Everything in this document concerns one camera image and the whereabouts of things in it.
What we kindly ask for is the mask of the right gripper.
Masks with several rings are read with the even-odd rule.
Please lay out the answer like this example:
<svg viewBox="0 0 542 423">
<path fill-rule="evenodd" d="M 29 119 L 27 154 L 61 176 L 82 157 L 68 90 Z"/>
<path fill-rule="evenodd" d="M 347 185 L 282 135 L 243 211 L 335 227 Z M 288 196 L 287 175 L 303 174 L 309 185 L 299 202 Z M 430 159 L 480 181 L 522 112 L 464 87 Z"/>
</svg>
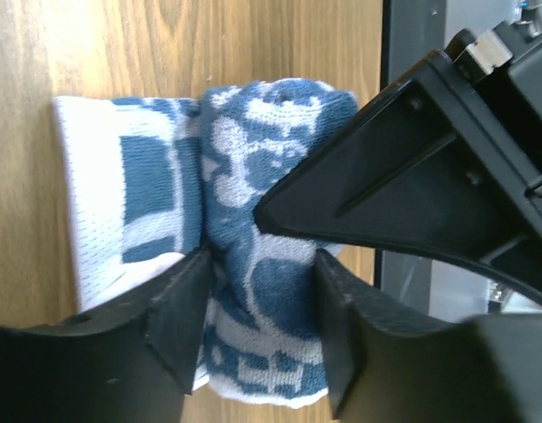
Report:
<svg viewBox="0 0 542 423">
<path fill-rule="evenodd" d="M 445 48 L 540 173 L 542 185 L 542 32 L 501 22 L 476 37 L 467 28 Z"/>
</svg>

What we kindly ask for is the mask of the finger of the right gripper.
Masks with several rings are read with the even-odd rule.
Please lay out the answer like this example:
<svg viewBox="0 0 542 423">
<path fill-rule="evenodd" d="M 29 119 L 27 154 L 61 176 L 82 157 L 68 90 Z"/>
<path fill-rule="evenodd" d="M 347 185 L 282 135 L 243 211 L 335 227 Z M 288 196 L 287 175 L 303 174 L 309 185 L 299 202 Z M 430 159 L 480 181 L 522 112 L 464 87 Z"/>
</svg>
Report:
<svg viewBox="0 0 542 423">
<path fill-rule="evenodd" d="M 436 50 L 271 188 L 254 217 L 268 234 L 451 263 L 542 305 L 539 177 Z"/>
</svg>

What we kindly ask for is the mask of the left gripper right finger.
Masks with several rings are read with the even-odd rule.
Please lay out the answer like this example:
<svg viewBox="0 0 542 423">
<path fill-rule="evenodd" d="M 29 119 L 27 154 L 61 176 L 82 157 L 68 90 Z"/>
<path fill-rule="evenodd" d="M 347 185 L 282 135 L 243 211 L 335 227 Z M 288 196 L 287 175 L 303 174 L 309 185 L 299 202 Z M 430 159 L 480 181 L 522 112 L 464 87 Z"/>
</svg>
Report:
<svg viewBox="0 0 542 423">
<path fill-rule="evenodd" d="M 332 416 L 342 422 L 542 422 L 542 314 L 446 323 L 314 261 Z"/>
</svg>

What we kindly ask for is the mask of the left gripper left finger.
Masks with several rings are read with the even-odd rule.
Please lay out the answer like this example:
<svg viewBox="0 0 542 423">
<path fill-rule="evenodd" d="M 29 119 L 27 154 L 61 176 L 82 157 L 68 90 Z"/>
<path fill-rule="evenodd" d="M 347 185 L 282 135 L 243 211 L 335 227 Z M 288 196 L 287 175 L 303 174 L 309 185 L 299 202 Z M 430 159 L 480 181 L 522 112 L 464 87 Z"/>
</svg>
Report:
<svg viewBox="0 0 542 423">
<path fill-rule="evenodd" d="M 0 326 L 0 422 L 176 422 L 212 286 L 207 248 L 57 325 Z"/>
</svg>

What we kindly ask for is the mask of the blue white patterned towel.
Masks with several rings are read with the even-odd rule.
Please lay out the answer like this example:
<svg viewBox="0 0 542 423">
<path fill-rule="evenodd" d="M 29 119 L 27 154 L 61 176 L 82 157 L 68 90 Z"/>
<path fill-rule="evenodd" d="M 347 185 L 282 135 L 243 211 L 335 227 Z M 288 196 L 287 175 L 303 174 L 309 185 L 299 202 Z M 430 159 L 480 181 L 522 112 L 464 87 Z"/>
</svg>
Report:
<svg viewBox="0 0 542 423">
<path fill-rule="evenodd" d="M 311 280 L 319 243 L 262 234 L 253 211 L 357 109 L 353 93 L 304 78 L 199 99 L 56 97 L 78 310 L 207 241 L 218 274 L 195 386 L 295 409 L 324 397 Z"/>
</svg>

